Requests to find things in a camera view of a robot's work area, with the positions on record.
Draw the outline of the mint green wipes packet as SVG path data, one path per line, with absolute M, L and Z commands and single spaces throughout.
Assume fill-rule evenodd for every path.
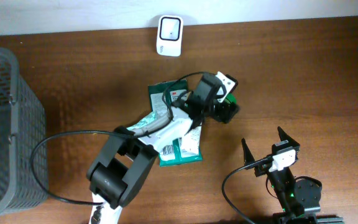
M 169 121 L 170 114 L 168 111 L 153 111 L 144 118 L 142 118 L 138 123 L 127 127 L 127 129 L 130 131 L 134 131 L 136 134 L 142 134 L 146 131 L 155 131 L 156 129 L 161 128 L 167 123 L 169 123 Z

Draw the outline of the green 3M gloves package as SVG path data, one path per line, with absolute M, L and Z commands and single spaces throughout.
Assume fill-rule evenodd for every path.
M 157 119 L 167 112 L 167 106 L 162 100 L 163 93 L 171 82 L 162 82 L 148 86 L 150 105 L 152 108 L 152 116 Z M 186 80 L 181 80 L 173 85 L 168 93 L 165 94 L 165 101 L 170 104 L 175 101 L 180 94 L 188 90 Z M 200 153 L 201 126 L 192 129 L 183 138 L 172 141 L 171 144 L 165 146 L 160 153 L 160 167 L 182 165 L 190 162 L 202 161 L 203 157 Z

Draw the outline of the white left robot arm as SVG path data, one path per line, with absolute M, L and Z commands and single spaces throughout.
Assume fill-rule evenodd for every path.
M 121 211 L 142 188 L 163 148 L 185 137 L 205 118 L 228 123 L 239 107 L 226 101 L 238 81 L 204 72 L 193 91 L 180 93 L 164 115 L 141 128 L 116 128 L 86 173 L 95 205 L 90 223 L 117 223 Z

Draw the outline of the green lid spice jar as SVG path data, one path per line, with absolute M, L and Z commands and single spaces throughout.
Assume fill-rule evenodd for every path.
M 232 93 L 228 94 L 225 97 L 224 102 L 229 104 L 235 104 L 235 105 L 237 104 L 236 97 Z

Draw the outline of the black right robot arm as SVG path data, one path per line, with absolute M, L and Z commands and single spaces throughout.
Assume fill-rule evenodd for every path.
M 344 223 L 342 217 L 319 217 L 322 183 L 308 176 L 295 177 L 290 166 L 298 161 L 300 143 L 281 127 L 277 128 L 280 142 L 262 159 L 254 159 L 245 139 L 241 140 L 245 169 L 253 169 L 256 177 L 265 175 L 271 183 L 283 212 L 275 213 L 273 223 Z

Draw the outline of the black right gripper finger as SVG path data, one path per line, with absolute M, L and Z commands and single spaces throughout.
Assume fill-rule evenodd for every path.
M 280 126 L 277 127 L 278 135 L 281 141 L 287 140 L 289 145 L 293 147 L 299 147 L 300 144 L 295 141 L 292 137 L 290 137 Z
M 255 165 L 255 159 L 246 143 L 244 138 L 241 139 L 243 155 L 244 155 L 244 165 L 246 167 L 253 167 Z

